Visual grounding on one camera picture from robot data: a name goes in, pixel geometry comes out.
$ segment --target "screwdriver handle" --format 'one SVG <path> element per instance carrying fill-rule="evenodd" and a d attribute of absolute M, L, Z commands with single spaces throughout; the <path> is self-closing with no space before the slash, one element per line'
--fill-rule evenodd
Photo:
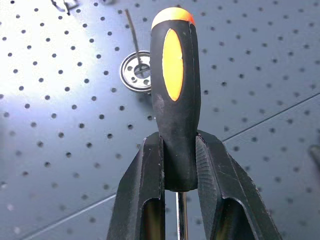
<path fill-rule="evenodd" d="M 151 30 L 152 105 L 164 142 L 164 186 L 197 188 L 196 135 L 201 91 L 198 40 L 193 16 L 179 7 L 162 10 Z"/>

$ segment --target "pegboard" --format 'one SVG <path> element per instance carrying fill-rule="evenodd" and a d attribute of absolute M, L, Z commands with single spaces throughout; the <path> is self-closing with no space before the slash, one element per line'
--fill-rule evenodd
<path fill-rule="evenodd" d="M 121 62 L 141 50 L 163 8 L 193 13 L 202 106 L 199 129 L 224 140 L 284 239 L 319 235 L 318 1 L 0 1 L 0 233 L 6 240 L 105 239 L 118 183 L 157 131 L 151 98 L 128 90 Z M 203 236 L 196 192 L 190 239 Z M 176 238 L 174 195 L 166 232 Z"/>

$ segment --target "metal shaft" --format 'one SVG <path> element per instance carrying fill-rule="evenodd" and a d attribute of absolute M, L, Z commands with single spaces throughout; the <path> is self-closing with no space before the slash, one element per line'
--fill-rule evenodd
<path fill-rule="evenodd" d="M 178 240 L 188 240 L 187 193 L 177 192 L 175 200 Z"/>

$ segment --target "black rubber grip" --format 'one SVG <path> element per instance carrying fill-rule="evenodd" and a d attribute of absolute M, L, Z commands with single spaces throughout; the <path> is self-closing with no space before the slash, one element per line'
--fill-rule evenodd
<path fill-rule="evenodd" d="M 169 95 L 163 70 L 169 30 L 175 31 L 182 52 L 183 81 L 176 100 Z M 198 185 L 196 135 L 201 106 L 196 27 L 185 20 L 167 20 L 155 25 L 151 31 L 150 58 L 152 104 L 164 141 L 165 189 L 190 191 Z"/>

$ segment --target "gray panel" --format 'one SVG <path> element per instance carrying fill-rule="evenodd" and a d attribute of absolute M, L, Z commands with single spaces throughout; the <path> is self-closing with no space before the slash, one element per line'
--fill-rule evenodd
<path fill-rule="evenodd" d="M 69 216 L 61 225 L 70 222 L 81 233 L 90 224 L 86 212 L 77 213 L 116 192 L 137 144 L 157 130 L 150 97 L 129 91 L 119 79 L 122 60 L 134 51 L 124 9 L 130 10 L 140 49 L 149 50 L 152 19 L 177 4 L 194 14 L 197 26 L 199 129 L 227 140 L 235 159 L 250 166 L 288 239 L 317 239 L 319 175 L 306 149 L 317 140 L 319 100 L 299 103 L 319 93 L 318 2 L 97 0 L 80 2 L 67 16 L 50 0 L 16 0 L 0 1 L 0 233 L 6 240 L 32 236 Z M 299 112 L 302 106 L 309 115 Z M 287 117 L 294 122 L 287 124 Z M 239 151 L 233 152 L 235 146 Z M 203 226 L 197 196 L 190 196 L 195 239 Z M 172 201 L 167 232 L 174 239 Z M 103 206 L 88 212 L 105 217 L 107 225 L 110 212 Z M 96 226 L 99 234 L 106 228 Z M 43 238 L 73 238 L 64 228 L 54 229 Z M 101 237 L 86 234 L 77 239 Z"/>

